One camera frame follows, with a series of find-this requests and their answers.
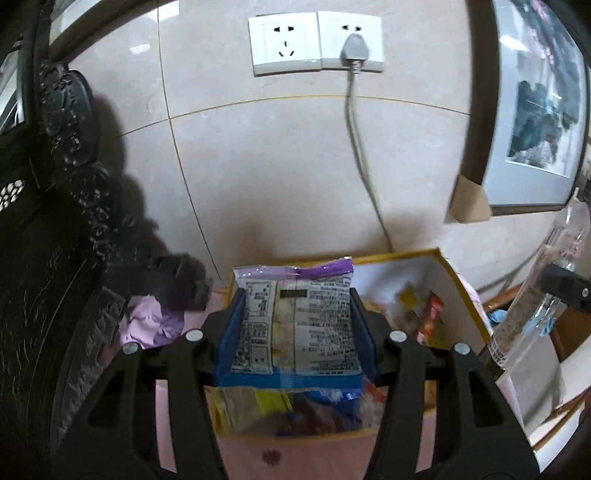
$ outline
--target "plastic packaging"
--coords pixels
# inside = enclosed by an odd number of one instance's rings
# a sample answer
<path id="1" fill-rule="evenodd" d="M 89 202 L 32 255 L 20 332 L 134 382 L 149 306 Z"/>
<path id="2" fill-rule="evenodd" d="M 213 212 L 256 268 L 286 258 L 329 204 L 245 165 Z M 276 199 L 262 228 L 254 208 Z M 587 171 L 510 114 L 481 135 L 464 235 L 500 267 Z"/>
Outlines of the plastic packaging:
<path id="1" fill-rule="evenodd" d="M 410 283 L 404 287 L 403 291 L 398 293 L 397 300 L 404 308 L 404 313 L 397 315 L 394 323 L 398 329 L 414 338 L 421 327 L 420 314 L 423 309 L 423 302 L 419 300 L 414 286 Z"/>
<path id="2" fill-rule="evenodd" d="M 528 352 L 560 303 L 558 297 L 542 291 L 542 272 L 550 264 L 574 270 L 574 261 L 583 251 L 589 224 L 587 205 L 574 196 L 557 214 L 528 277 L 488 344 L 492 360 L 505 375 L 510 374 Z"/>
<path id="3" fill-rule="evenodd" d="M 433 292 L 429 292 L 427 303 L 421 315 L 420 330 L 420 333 L 424 336 L 424 343 L 426 345 L 435 337 L 435 322 L 439 319 L 442 310 L 442 300 Z"/>
<path id="4" fill-rule="evenodd" d="M 353 261 L 234 270 L 246 308 L 232 373 L 221 385 L 360 389 L 349 286 Z"/>
<path id="5" fill-rule="evenodd" d="M 269 436 L 315 436 L 379 426 L 387 388 L 376 388 L 366 377 L 355 393 L 319 390 L 261 390 L 215 387 L 210 408 L 216 432 Z"/>

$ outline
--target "electrical socket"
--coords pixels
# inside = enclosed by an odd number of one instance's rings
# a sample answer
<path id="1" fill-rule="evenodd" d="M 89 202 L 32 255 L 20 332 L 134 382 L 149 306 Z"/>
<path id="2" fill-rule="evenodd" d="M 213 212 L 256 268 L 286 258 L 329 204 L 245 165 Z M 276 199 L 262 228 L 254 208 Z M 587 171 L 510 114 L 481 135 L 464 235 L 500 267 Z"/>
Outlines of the electrical socket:
<path id="1" fill-rule="evenodd" d="M 322 68 L 350 68 L 350 63 L 342 57 L 343 45 L 349 35 L 357 33 L 363 37 L 369 48 L 369 58 L 363 62 L 362 70 L 384 71 L 384 40 L 380 17 L 342 12 L 318 12 L 318 26 Z"/>
<path id="2" fill-rule="evenodd" d="M 248 19 L 255 75 L 320 70 L 315 13 L 261 15 Z"/>

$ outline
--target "tiled wall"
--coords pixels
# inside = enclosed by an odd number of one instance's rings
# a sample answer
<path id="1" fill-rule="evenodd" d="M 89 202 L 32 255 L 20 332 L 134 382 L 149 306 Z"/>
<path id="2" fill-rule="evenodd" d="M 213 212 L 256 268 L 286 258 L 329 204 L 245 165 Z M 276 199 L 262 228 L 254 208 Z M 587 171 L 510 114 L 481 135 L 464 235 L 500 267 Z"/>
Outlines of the tiled wall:
<path id="1" fill-rule="evenodd" d="M 363 73 L 359 123 L 398 249 L 440 246 L 476 288 L 527 262 L 552 213 L 460 225 L 447 207 L 470 108 L 464 0 L 148 2 L 70 63 L 102 109 L 104 161 L 154 241 L 208 276 L 233 265 L 385 251 L 345 124 L 346 72 L 255 78 L 247 19 L 379 15 L 387 69 Z"/>

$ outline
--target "black device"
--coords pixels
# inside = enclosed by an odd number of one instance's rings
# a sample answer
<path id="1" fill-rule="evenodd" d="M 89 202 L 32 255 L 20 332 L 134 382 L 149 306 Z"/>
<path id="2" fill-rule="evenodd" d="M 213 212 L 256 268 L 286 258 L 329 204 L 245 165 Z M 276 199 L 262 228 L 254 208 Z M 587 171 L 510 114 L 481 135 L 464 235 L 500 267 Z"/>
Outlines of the black device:
<path id="1" fill-rule="evenodd" d="M 0 118 L 0 476 L 11 479 L 47 477 L 131 296 L 203 310 L 208 295 L 188 256 L 153 255 L 141 219 L 124 214 L 98 162 L 92 91 L 49 59 L 53 4 L 28 2 L 13 39 L 24 121 Z"/>
<path id="2" fill-rule="evenodd" d="M 548 265 L 540 277 L 542 291 L 558 297 L 569 307 L 591 314 L 591 282 L 588 278 Z"/>
<path id="3" fill-rule="evenodd" d="M 143 351 L 128 344 L 101 376 L 53 462 L 56 478 L 225 480 L 203 387 L 229 373 L 245 308 L 239 289 L 230 306 L 202 330 Z M 420 345 L 367 312 L 350 291 L 355 348 L 365 375 L 389 386 L 366 480 L 529 480 L 539 470 L 521 426 L 477 356 L 464 343 L 451 350 Z M 178 474 L 158 463 L 154 388 L 168 380 Z M 424 381 L 436 380 L 433 466 L 415 473 L 424 412 Z"/>

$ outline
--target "framed picture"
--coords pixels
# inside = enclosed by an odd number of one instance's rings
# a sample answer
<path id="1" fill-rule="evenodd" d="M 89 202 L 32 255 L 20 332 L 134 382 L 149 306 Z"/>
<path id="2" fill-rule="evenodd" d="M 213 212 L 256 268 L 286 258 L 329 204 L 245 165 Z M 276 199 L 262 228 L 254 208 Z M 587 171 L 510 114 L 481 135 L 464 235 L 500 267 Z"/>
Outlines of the framed picture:
<path id="1" fill-rule="evenodd" d="M 541 0 L 493 0 L 499 101 L 482 186 L 495 206 L 564 205 L 582 159 L 588 68 Z"/>
<path id="2" fill-rule="evenodd" d="M 462 176 L 493 215 L 560 209 L 584 157 L 591 96 L 589 52 L 569 30 L 589 30 L 576 17 L 567 29 L 543 0 L 468 5 L 474 74 Z"/>

